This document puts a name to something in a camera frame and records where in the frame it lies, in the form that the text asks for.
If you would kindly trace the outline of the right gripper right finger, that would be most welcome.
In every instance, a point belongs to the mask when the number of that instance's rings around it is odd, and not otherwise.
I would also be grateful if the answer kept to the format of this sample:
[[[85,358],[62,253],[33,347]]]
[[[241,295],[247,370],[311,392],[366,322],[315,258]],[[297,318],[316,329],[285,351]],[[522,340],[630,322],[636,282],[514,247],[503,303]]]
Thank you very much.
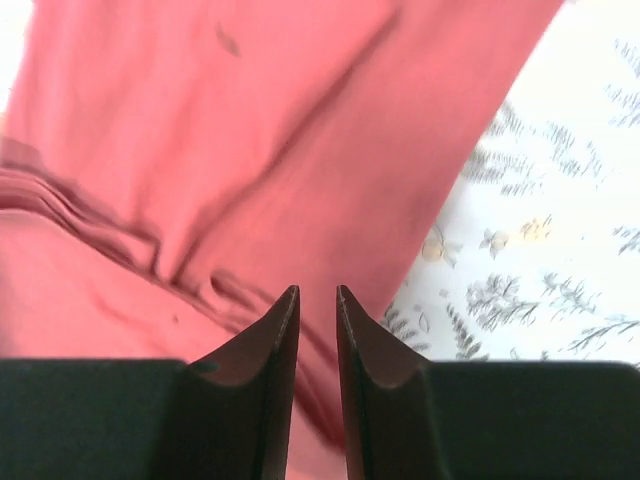
[[[352,479],[635,479],[639,373],[616,362],[432,362],[339,287]]]

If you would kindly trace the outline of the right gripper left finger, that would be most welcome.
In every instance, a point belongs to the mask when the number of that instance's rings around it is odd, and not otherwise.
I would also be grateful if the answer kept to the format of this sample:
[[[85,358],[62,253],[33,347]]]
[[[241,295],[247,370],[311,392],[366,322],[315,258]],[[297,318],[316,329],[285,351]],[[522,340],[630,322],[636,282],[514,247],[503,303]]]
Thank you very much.
[[[300,292],[193,363],[5,360],[5,479],[281,479]]]

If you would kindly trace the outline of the pink t shirt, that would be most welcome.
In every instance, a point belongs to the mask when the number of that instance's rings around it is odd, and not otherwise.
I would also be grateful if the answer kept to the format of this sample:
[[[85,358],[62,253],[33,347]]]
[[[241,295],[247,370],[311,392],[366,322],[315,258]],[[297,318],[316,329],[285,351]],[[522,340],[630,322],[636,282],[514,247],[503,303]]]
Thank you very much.
[[[193,361],[290,285],[287,475],[343,479],[335,291],[382,314],[557,1],[37,1],[1,353]]]

